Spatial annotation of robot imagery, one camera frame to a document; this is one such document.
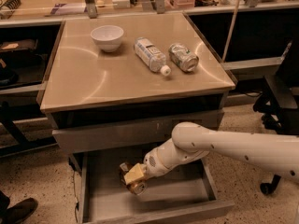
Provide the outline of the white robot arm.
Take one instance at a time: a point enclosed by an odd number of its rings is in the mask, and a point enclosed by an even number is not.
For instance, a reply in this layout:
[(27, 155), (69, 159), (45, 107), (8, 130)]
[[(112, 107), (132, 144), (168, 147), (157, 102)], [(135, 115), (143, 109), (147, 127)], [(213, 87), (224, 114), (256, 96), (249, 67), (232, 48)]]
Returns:
[(209, 130), (192, 122), (181, 122), (171, 138), (148, 152), (124, 176), (131, 185), (139, 180), (166, 175), (179, 165), (216, 152), (256, 165), (275, 175), (299, 181), (299, 137), (267, 133), (235, 133)]

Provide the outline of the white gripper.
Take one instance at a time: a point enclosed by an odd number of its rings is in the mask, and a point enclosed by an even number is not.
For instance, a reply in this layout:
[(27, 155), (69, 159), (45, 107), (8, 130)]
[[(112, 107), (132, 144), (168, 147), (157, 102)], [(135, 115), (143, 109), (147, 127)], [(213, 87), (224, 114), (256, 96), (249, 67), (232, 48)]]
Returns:
[(146, 176), (147, 178), (153, 178), (166, 175), (169, 172), (169, 169), (163, 164), (158, 156), (157, 147), (145, 155), (143, 163), (144, 164), (137, 163), (124, 176), (126, 185), (142, 180)]

